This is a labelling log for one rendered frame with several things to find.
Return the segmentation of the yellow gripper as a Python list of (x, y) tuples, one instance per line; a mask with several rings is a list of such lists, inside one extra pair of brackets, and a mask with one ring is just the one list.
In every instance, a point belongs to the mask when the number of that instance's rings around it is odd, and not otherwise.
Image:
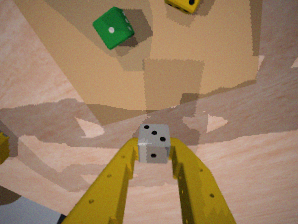
[[(179, 139), (170, 137), (169, 159), (178, 180), (183, 224), (237, 224), (211, 171)], [(138, 138), (115, 154), (61, 224), (123, 224)]]

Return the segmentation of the green die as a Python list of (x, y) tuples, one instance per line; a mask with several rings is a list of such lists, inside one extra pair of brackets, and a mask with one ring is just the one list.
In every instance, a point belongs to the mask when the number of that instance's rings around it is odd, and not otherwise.
[(93, 27), (109, 50), (128, 40), (135, 33), (123, 10), (114, 6), (95, 20)]

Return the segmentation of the white die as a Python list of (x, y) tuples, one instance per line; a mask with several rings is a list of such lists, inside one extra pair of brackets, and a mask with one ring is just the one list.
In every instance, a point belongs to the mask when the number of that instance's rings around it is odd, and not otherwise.
[(138, 137), (140, 163), (167, 164), (170, 153), (170, 134), (167, 124), (141, 124)]

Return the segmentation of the tan square mat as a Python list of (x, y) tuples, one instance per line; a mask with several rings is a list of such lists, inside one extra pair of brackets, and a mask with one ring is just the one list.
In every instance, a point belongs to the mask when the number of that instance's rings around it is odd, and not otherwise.
[[(263, 0), (13, 0), (104, 126), (256, 84)], [(109, 50), (92, 23), (113, 6), (134, 35)]]

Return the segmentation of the yellow die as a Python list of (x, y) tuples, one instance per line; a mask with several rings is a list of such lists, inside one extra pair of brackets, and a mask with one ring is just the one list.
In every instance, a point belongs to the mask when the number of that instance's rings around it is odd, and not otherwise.
[(194, 13), (201, 0), (164, 0), (166, 4), (176, 8), (177, 10), (190, 14)]

